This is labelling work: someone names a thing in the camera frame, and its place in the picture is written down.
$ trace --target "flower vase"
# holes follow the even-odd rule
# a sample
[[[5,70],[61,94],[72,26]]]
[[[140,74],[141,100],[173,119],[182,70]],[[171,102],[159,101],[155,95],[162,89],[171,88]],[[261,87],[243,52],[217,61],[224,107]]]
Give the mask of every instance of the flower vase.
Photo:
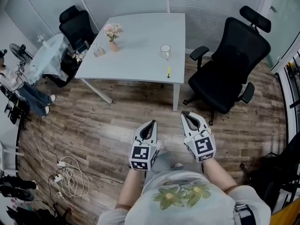
[[[43,41],[43,45],[47,48],[47,49],[51,49],[51,46],[49,43],[47,43],[47,41]]]
[[[114,41],[109,41],[109,46],[111,47],[111,50],[114,52],[117,52],[119,50],[118,46]]]

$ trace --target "floor plank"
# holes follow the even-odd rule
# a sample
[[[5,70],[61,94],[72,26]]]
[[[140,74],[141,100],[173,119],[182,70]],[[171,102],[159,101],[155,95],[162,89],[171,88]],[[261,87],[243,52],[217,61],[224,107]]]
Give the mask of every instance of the floor plank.
[[[183,110],[209,120],[210,109],[202,101],[189,106],[182,104],[193,94],[188,79],[195,71],[196,63],[187,56],[178,112],[172,111],[173,87],[170,84],[92,81],[113,99],[113,103],[108,104],[80,80],[74,79],[62,89],[51,81],[41,81],[38,88],[56,94],[57,100],[44,119],[40,120],[32,113],[29,115],[31,121],[25,124],[26,132],[36,139],[46,159],[56,163],[56,156],[47,150],[43,140],[59,158],[71,156],[77,159],[90,179],[89,195],[56,197],[61,211],[67,207],[72,209],[72,216],[68,217],[72,224],[95,225],[102,212],[115,206],[128,172],[129,143],[135,129],[149,120],[158,122],[158,139],[172,153],[173,163],[188,163],[199,169],[199,164],[193,161],[183,145],[180,120]],[[238,102],[225,115],[216,113],[211,127],[217,146],[216,159],[238,182],[242,178],[241,162],[251,168],[259,157],[270,151],[282,151],[286,136],[284,103],[277,78],[265,63],[260,63],[248,81],[255,86],[251,102]],[[21,132],[20,150],[26,154],[19,157],[20,176],[38,183],[40,190],[35,192],[36,200],[51,203],[48,178],[56,174],[57,167],[41,158],[35,142],[24,131]],[[54,199],[58,190],[52,179],[50,187]],[[31,206],[46,208],[41,202],[33,202]]]

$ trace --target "gray pants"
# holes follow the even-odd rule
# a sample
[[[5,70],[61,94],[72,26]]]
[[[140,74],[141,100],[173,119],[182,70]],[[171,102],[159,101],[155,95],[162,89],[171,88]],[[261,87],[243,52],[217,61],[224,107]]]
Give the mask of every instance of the gray pants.
[[[167,151],[159,151],[158,157],[151,168],[150,171],[147,171],[147,175],[145,178],[145,184],[147,184],[154,175],[159,174],[160,172],[164,171],[174,171],[174,170],[181,170],[183,167],[175,167],[171,168],[171,154]]]
[[[40,92],[37,88],[31,86],[27,82],[24,83],[23,87],[17,89],[15,94],[24,102],[27,102],[30,109],[40,117],[46,116],[45,107],[51,103],[51,98]]]

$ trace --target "white table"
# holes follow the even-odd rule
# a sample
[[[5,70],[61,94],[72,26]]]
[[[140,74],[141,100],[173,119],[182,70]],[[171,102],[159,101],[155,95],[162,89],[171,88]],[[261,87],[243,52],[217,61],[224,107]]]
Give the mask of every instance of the white table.
[[[75,78],[81,79],[106,102],[112,99],[93,87],[86,79],[113,79],[173,84],[173,111],[177,111],[180,85],[184,82],[185,14],[144,13],[111,17],[107,23],[119,23],[124,32],[115,40],[120,48],[111,51],[102,30],[83,59]],[[95,44],[106,54],[94,56]],[[162,45],[171,47],[171,57],[161,57]],[[167,78],[168,68],[171,76]]]
[[[42,74],[52,74],[66,81],[68,75],[61,70],[60,62],[63,52],[68,47],[67,40],[60,33],[50,38],[47,43],[51,48],[41,46],[29,65],[30,80],[35,83]]]

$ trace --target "chair seat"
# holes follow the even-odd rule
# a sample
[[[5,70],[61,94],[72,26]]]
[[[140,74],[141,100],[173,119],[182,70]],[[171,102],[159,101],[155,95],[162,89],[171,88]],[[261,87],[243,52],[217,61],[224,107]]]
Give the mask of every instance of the chair seat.
[[[188,81],[195,94],[220,113],[228,113],[242,90],[234,79],[213,61],[207,62]]]

